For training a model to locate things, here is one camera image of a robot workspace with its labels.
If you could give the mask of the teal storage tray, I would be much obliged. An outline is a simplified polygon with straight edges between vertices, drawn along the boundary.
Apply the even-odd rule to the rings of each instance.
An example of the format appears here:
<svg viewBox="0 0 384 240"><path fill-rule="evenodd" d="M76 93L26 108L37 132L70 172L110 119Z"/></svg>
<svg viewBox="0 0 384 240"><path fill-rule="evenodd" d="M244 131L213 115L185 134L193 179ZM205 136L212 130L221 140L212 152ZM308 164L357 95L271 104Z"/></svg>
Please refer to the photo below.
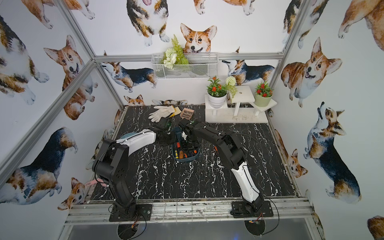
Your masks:
<svg viewBox="0 0 384 240"><path fill-rule="evenodd" d="M199 147L198 154L195 155L194 157L191 157L191 152L184 152L182 150L182 146L181 146L182 130L181 130L181 128L180 127L174 127L172 129L172 132L174 132L176 135L176 142L173 145L171 145L172 156L173 156L174 160L176 160L180 163L186 163L186 162L194 161L198 157L198 155L200 154L200 147Z"/></svg>

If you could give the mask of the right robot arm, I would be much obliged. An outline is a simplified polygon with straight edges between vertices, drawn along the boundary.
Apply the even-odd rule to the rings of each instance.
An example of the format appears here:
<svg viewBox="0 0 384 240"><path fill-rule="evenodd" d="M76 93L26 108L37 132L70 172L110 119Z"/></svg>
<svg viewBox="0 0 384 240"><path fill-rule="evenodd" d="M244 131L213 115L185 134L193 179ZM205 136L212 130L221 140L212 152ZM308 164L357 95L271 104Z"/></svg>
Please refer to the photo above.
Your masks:
<svg viewBox="0 0 384 240"><path fill-rule="evenodd" d="M231 215L237 217L255 216L264 203L264 198L257 189L248 169L246 150L235 133L219 132L205 123L181 120L179 127L187 135L187 141L197 142L202 139L217 148L219 158L224 167L235 176L243 197L243 209L232 210Z"/></svg>

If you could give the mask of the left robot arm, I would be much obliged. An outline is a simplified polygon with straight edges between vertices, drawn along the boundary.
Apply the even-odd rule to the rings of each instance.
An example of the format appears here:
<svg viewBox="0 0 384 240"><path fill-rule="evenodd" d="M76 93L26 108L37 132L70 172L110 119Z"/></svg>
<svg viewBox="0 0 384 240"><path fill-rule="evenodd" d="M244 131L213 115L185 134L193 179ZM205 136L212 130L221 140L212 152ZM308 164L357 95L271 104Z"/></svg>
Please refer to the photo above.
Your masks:
<svg viewBox="0 0 384 240"><path fill-rule="evenodd" d="M149 126L138 133L128 133L118 140L107 139L103 141L92 170L96 181L107 184L107 188L114 198L116 211L124 218L132 220L137 218L138 210L136 199L131 194L125 172L129 165L129 156L151 144L171 144L171 119L161 118L159 123Z"/></svg>

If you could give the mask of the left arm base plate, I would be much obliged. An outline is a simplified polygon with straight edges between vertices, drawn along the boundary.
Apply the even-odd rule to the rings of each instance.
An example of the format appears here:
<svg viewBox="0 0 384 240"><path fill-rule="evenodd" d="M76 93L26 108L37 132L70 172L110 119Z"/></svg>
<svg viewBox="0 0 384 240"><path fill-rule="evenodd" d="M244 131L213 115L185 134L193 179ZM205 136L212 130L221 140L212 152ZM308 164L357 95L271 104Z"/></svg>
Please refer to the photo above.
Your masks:
<svg viewBox="0 0 384 240"><path fill-rule="evenodd" d="M134 204L126 209L113 204L109 222L149 221L152 210L151 204Z"/></svg>

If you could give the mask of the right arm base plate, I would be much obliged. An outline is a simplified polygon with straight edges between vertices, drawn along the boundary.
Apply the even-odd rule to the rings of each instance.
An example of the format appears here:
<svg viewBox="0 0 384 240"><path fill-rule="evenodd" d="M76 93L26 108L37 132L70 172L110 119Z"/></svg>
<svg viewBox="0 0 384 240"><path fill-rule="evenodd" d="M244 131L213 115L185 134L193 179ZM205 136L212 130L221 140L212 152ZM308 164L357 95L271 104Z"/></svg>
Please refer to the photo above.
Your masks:
<svg viewBox="0 0 384 240"><path fill-rule="evenodd" d="M234 218L273 217L274 212L270 201L264 201L258 208L246 202L232 202L230 214Z"/></svg>

